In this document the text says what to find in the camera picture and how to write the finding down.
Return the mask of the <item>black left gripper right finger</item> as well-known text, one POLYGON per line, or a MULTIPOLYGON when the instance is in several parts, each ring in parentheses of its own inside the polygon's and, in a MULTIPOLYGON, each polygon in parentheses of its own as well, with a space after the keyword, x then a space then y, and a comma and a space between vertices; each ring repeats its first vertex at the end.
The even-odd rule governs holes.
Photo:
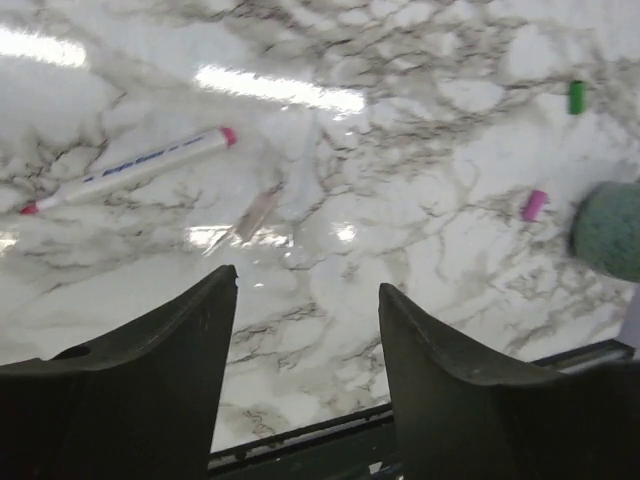
POLYGON ((635 479, 639 365, 561 373, 497 352, 379 289, 394 424, 408 479, 635 479))

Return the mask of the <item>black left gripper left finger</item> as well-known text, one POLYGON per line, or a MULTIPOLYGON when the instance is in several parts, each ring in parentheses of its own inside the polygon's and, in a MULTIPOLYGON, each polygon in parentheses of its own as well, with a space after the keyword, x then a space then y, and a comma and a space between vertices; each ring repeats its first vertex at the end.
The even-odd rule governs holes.
POLYGON ((5 479, 203 479, 237 305, 224 265, 49 360, 1 369, 5 479))

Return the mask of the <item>white marker with pink tip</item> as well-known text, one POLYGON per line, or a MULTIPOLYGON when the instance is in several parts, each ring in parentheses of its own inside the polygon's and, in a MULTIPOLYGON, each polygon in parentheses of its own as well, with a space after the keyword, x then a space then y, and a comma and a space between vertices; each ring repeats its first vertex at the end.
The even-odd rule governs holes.
POLYGON ((160 174, 210 158, 237 142, 234 129, 217 127, 126 160, 121 164, 86 174, 60 186, 51 196, 36 200, 21 210, 32 215, 58 206, 83 203, 137 185, 160 174))

